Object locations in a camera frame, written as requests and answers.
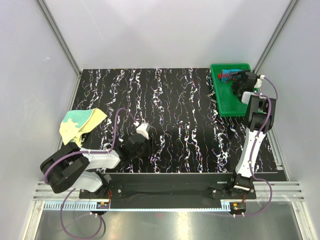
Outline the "yellow and green towel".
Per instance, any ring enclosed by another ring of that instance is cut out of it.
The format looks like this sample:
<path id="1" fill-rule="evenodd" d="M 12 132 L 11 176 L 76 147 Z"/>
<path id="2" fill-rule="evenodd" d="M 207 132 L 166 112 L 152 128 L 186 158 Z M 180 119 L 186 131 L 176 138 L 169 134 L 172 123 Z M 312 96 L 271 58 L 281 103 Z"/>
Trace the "yellow and green towel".
<path id="1" fill-rule="evenodd" d="M 63 144 L 76 143 L 81 147 L 82 136 L 90 133 L 106 117 L 107 115 L 98 108 L 68 111 L 59 128 Z"/>

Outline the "red and blue towel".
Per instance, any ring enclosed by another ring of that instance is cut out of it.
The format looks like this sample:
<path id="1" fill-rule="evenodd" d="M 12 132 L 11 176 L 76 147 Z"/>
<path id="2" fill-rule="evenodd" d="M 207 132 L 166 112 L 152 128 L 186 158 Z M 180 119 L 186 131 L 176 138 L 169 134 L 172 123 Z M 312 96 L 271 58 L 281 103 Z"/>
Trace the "red and blue towel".
<path id="1" fill-rule="evenodd" d="M 227 83 L 228 81 L 239 78 L 241 76 L 241 72 L 241 69 L 222 69 L 217 76 L 222 83 Z"/>

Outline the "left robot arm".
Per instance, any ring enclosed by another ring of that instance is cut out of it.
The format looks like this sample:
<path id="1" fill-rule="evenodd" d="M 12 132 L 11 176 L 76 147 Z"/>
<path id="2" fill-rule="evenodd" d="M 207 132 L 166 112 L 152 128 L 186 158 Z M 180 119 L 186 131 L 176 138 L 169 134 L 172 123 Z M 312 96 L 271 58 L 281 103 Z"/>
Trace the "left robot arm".
<path id="1" fill-rule="evenodd" d="M 150 138 L 136 133 L 114 150 L 92 150 L 79 148 L 71 142 L 64 145 L 40 165 L 44 181 L 56 194 L 70 188 L 80 188 L 91 192 L 97 198 L 108 193 L 105 180 L 93 170 L 122 167 L 148 151 Z"/>

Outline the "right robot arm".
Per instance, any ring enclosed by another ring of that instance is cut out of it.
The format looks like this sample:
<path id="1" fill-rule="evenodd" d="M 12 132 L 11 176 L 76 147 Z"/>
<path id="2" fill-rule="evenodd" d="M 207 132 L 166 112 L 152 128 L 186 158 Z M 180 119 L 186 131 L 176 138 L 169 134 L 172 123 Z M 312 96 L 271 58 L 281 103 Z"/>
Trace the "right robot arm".
<path id="1" fill-rule="evenodd" d="M 237 166 L 231 180 L 226 185 L 226 193 L 231 198 L 240 198 L 253 190 L 254 167 L 261 143 L 274 125 L 278 91 L 275 98 L 254 91 L 266 80 L 264 75 L 257 75 L 249 70 L 234 73 L 232 83 L 233 94 L 247 105 L 244 116 L 245 142 Z"/>

